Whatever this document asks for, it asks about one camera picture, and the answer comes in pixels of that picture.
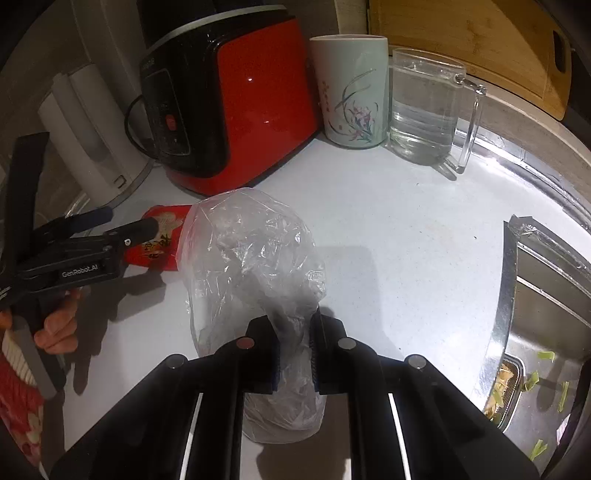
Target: human hand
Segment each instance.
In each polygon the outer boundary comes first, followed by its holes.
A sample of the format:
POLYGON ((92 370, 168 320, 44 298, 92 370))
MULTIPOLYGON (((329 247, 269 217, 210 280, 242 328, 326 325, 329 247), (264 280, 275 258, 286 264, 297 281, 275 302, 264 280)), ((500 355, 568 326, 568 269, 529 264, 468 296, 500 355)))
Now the human hand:
MULTIPOLYGON (((77 323, 74 318, 80 300, 80 289, 75 288, 64 298, 60 307, 50 313, 43 323, 43 330, 39 330, 35 336, 35 344, 43 348, 47 353, 71 353, 78 348, 76 338, 77 323)), ((0 330, 12 327, 12 313, 10 310, 0 312, 0 330)))

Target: red button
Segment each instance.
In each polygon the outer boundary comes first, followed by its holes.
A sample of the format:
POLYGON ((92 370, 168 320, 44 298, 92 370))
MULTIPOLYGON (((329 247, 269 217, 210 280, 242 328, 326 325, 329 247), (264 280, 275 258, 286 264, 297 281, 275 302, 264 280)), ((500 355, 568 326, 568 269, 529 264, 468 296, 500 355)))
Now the red button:
POLYGON ((177 120, 175 119, 174 115, 169 113, 166 117, 166 126, 171 132, 176 132, 177 130, 177 120))

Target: water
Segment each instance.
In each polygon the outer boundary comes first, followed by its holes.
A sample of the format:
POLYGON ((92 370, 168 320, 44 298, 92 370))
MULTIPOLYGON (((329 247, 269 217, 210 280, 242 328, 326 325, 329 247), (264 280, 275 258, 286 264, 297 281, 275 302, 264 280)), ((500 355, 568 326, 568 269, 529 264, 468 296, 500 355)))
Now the water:
POLYGON ((389 148, 413 163, 442 163, 452 149, 461 88, 446 79, 394 67, 389 148))

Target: white countertop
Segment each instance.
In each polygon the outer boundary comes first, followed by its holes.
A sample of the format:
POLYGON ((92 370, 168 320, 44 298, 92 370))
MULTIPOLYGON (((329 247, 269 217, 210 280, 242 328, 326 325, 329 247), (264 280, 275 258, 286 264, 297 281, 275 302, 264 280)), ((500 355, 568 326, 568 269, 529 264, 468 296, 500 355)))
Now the white countertop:
MULTIPOLYGON (((450 181, 381 147, 345 150, 316 139, 258 188, 291 206, 311 230, 326 263, 321 306, 349 336, 381 355, 424 355, 468 396, 495 318, 503 221, 533 216, 591 260, 589 234, 559 205, 474 156, 466 173, 450 181)), ((156 204, 195 201, 155 168, 109 227, 137 220, 156 204)), ((131 266, 125 280, 93 286, 91 307, 80 314, 81 346, 106 332, 100 347, 95 341, 83 391, 84 360, 69 373, 66 449, 166 356, 196 356, 180 275, 130 278, 144 272, 131 266)), ((243 442, 243 478, 265 477, 255 460, 262 450, 243 442)))

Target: wooden cutting board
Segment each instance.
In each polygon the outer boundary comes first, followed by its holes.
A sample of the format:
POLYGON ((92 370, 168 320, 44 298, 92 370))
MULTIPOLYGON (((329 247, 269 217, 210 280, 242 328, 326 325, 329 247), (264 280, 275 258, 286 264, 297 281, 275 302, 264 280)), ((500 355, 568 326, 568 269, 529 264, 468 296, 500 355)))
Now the wooden cutting board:
POLYGON ((369 0, 369 27, 391 47, 454 57, 469 74, 564 116, 570 45, 535 0, 369 0))

